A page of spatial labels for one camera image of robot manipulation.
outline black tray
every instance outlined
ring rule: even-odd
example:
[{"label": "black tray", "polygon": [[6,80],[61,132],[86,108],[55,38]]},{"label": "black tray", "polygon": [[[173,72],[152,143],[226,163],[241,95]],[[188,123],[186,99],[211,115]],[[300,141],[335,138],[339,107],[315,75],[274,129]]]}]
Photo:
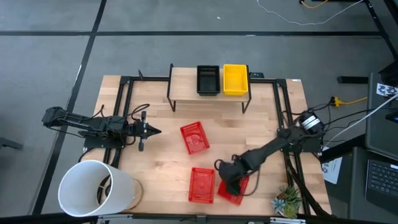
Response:
[{"label": "black tray", "polygon": [[220,93],[220,67],[218,65],[198,65],[197,93],[201,96],[216,96]]}]

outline red plastic basket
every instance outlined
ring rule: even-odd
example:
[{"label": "red plastic basket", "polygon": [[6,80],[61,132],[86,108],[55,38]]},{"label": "red plastic basket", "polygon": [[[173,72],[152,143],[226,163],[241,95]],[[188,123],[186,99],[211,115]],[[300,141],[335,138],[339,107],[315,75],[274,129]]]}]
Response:
[{"label": "red plastic basket", "polygon": [[213,203],[215,174],[213,169],[192,168],[188,201]]},{"label": "red plastic basket", "polygon": [[188,154],[194,154],[210,147],[201,123],[195,122],[180,128]]},{"label": "red plastic basket", "polygon": [[[246,187],[248,186],[248,183],[249,183],[249,177],[243,177],[241,179],[241,183],[240,183],[241,191],[240,191],[240,194],[244,194],[244,192],[246,190]],[[232,203],[234,203],[236,205],[240,205],[242,203],[242,199],[243,199],[242,195],[235,196],[235,195],[231,195],[231,194],[227,193],[226,184],[225,184],[224,181],[221,181],[221,184],[218,187],[217,194],[220,197],[223,197],[226,200],[228,200],[228,201],[230,201],[230,202],[232,202]]]}]

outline yellow bin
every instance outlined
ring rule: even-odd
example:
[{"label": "yellow bin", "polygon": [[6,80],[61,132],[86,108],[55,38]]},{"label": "yellow bin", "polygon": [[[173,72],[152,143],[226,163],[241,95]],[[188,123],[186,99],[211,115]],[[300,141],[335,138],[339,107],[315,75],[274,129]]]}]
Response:
[{"label": "yellow bin", "polygon": [[246,65],[224,65],[224,94],[242,96],[248,92],[248,70]]}]

